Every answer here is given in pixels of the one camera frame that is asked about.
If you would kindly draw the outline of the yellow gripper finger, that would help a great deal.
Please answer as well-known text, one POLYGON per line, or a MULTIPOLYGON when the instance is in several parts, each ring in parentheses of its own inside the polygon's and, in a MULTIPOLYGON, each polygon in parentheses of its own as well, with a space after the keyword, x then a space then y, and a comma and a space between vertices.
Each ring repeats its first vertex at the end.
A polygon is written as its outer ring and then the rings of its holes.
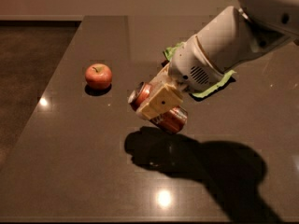
POLYGON ((149 83, 153 89, 159 89, 161 87, 168 87, 172 84, 172 78, 168 74, 169 64, 163 67, 158 74, 149 83))
POLYGON ((142 119, 151 120, 181 104, 181 92, 175 86, 163 84, 156 86, 149 93, 149 97, 141 103, 136 114, 142 119))

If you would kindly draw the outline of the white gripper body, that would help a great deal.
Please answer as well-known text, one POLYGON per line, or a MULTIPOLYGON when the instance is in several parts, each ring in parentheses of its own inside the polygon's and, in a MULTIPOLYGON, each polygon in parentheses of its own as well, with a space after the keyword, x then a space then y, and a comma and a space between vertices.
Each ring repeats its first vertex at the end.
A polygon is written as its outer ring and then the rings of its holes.
POLYGON ((192 93, 203 92, 223 78, 206 58, 197 35, 193 35, 174 52, 168 74, 192 93))

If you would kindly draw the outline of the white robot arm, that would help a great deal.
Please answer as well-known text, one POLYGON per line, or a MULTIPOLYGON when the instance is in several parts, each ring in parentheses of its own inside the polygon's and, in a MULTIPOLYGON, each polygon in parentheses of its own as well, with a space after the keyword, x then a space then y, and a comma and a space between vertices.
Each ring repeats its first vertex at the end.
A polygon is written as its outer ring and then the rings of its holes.
POLYGON ((187 41, 168 48, 167 65, 129 104, 142 119, 181 105, 188 92, 204 98, 223 86, 234 67, 299 38, 299 0, 238 0, 187 41))

